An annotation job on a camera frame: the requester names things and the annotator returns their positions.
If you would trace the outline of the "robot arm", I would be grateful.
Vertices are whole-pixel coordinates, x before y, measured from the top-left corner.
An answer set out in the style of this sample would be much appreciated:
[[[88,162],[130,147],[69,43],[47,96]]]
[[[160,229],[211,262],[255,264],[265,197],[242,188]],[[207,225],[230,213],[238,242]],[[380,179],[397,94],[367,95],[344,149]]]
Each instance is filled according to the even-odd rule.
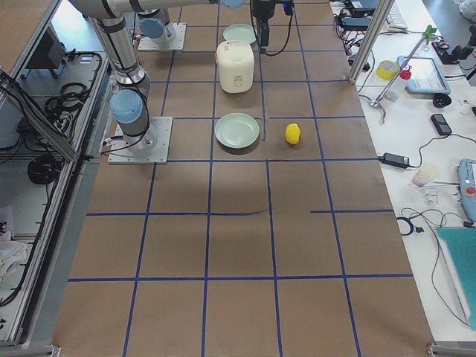
[[[114,68],[118,92],[112,95],[111,112],[127,137],[130,146],[147,142],[149,134],[148,94],[150,80],[141,67],[135,53],[129,30],[126,28],[126,13],[144,15],[157,20],[155,33],[163,36],[159,26],[164,25],[170,7],[210,4],[209,1],[72,1],[71,4],[87,16],[94,26],[106,56]]]
[[[275,5],[279,1],[250,1],[250,14],[255,39],[260,47],[267,47],[269,43],[269,20],[274,16]],[[166,8],[142,10],[136,12],[139,18],[139,28],[150,39],[160,39],[170,23]]]

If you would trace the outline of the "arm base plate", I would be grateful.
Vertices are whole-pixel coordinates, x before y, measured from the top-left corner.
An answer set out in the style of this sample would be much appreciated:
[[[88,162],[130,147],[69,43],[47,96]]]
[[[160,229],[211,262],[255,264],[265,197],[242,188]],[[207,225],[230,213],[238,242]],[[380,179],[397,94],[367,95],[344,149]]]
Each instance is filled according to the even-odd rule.
[[[166,164],[170,148],[173,126],[172,117],[151,117],[149,129],[144,137],[133,139],[123,134],[117,124],[115,135],[119,139],[112,142],[108,162],[110,164]]]
[[[185,23],[170,22],[164,25],[161,21],[143,20],[140,23],[142,37],[139,51],[182,51],[187,30]]]

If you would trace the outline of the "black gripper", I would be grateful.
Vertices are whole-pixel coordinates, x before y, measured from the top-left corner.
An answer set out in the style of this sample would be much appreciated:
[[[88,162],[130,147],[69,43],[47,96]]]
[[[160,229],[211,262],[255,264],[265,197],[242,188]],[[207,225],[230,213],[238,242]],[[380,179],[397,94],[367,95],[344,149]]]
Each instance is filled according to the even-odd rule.
[[[269,20],[274,16],[276,1],[251,1],[251,15],[256,19],[257,43],[268,46],[270,29]]]

